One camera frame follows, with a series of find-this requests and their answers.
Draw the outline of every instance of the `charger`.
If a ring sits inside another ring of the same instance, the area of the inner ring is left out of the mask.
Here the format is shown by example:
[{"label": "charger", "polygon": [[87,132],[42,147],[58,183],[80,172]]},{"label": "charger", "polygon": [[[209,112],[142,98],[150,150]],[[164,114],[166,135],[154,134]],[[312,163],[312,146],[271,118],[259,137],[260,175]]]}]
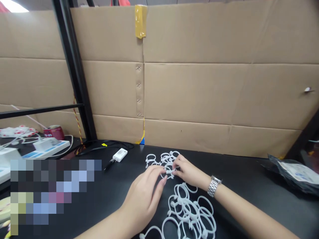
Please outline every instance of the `charger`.
[{"label": "charger", "polygon": [[117,151],[116,154],[113,155],[113,160],[117,162],[121,162],[126,155],[127,155],[127,150],[121,148],[119,151]]}]

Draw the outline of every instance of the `black metal frame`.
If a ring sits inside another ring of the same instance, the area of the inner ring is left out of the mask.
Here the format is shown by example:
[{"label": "black metal frame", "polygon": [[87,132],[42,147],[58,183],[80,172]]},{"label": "black metal frame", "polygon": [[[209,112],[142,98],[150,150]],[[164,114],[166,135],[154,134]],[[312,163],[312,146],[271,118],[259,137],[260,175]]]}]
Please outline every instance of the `black metal frame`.
[{"label": "black metal frame", "polygon": [[78,104],[84,104],[84,106],[79,107],[84,132],[87,140],[95,140],[97,136],[90,98],[69,2],[73,2],[73,0],[52,0],[74,95]]},{"label": "black metal frame", "polygon": [[[86,87],[82,59],[70,11],[70,7],[77,7],[78,3],[77,0],[52,0],[52,4],[77,104],[0,112],[0,119],[78,108],[86,140],[96,140],[96,130]],[[88,4],[89,6],[94,6],[92,0],[88,0]]]}]

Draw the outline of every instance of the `wristwatch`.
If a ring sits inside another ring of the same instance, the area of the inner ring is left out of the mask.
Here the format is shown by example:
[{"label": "wristwatch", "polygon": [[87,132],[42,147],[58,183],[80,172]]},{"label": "wristwatch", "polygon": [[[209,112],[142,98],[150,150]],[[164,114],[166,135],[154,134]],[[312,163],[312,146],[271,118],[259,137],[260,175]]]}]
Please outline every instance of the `wristwatch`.
[{"label": "wristwatch", "polygon": [[210,185],[209,185],[208,191],[207,191],[208,195],[213,198],[218,184],[221,184],[221,183],[222,183],[221,180],[219,180],[218,178],[214,177],[214,175],[212,175],[212,180],[210,182]]}]

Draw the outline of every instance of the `yellow tape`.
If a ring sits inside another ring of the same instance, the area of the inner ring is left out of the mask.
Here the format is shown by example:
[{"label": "yellow tape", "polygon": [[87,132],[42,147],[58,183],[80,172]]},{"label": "yellow tape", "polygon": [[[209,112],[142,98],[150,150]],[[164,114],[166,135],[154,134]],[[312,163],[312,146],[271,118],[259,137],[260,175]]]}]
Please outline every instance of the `yellow tape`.
[{"label": "yellow tape", "polygon": [[143,140],[144,137],[145,137],[145,118],[144,118],[143,136],[142,136],[141,140],[140,140],[140,141],[136,141],[135,144],[140,144],[140,143],[142,142],[142,140]]},{"label": "yellow tape", "polygon": [[146,36],[147,6],[135,5],[135,36],[142,39]]}]

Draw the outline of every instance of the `cardboard sheet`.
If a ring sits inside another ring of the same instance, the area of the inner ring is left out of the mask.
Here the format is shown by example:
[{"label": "cardboard sheet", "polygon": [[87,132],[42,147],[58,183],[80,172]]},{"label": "cardboard sheet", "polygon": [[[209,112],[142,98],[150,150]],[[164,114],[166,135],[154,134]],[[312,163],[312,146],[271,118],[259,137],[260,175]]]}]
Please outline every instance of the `cardboard sheet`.
[{"label": "cardboard sheet", "polygon": [[[145,116],[147,145],[283,156],[319,107],[318,5],[150,6],[143,40],[134,6],[72,9],[99,139],[139,141]],[[0,104],[73,103],[52,11],[0,14],[0,31]],[[35,117],[78,136],[72,112]]]},{"label": "cardboard sheet", "polygon": [[8,52],[6,57],[65,59],[53,11],[2,13],[1,15],[7,18],[8,30],[12,34],[12,38],[8,40],[13,43],[9,42],[8,46],[14,45],[18,50],[18,55],[15,52],[10,55]]},{"label": "cardboard sheet", "polygon": [[[27,107],[18,107],[21,110],[30,109]],[[0,105],[0,112],[4,111],[14,111],[15,109],[12,106],[9,105]],[[35,120],[38,120],[36,115],[30,115]],[[14,118],[8,118],[8,119],[0,119],[0,128],[7,128],[7,127],[13,127],[16,128],[20,125],[26,125],[28,127],[32,127],[37,129],[38,131],[41,130],[41,126],[29,119],[26,116],[20,116],[20,117],[14,117]]]},{"label": "cardboard sheet", "polygon": [[19,57],[19,50],[11,33],[7,14],[0,14],[0,57]]},{"label": "cardboard sheet", "polygon": [[23,76],[23,64],[17,58],[0,58],[0,104],[34,108],[29,83]]},{"label": "cardboard sheet", "polygon": [[274,1],[150,6],[145,62],[250,63]]},{"label": "cardboard sheet", "polygon": [[319,2],[279,0],[269,15],[255,63],[319,63]]},{"label": "cardboard sheet", "polygon": [[225,153],[229,125],[145,120],[145,145]]},{"label": "cardboard sheet", "polygon": [[134,6],[72,8],[82,60],[143,62],[134,10]]},{"label": "cardboard sheet", "polygon": [[318,107],[319,65],[253,64],[232,124],[303,130]]},{"label": "cardboard sheet", "polygon": [[[136,81],[143,65],[134,62],[83,61],[91,107],[95,115],[138,118]],[[143,91],[140,108],[144,110]]]},{"label": "cardboard sheet", "polygon": [[267,158],[285,156],[301,131],[232,126],[226,154]]},{"label": "cardboard sheet", "polygon": [[231,124],[247,64],[145,64],[145,118]]},{"label": "cardboard sheet", "polygon": [[98,139],[112,139],[129,143],[141,140],[143,119],[93,115]]},{"label": "cardboard sheet", "polygon": [[0,58],[0,72],[0,104],[41,108],[73,103],[65,60]]}]

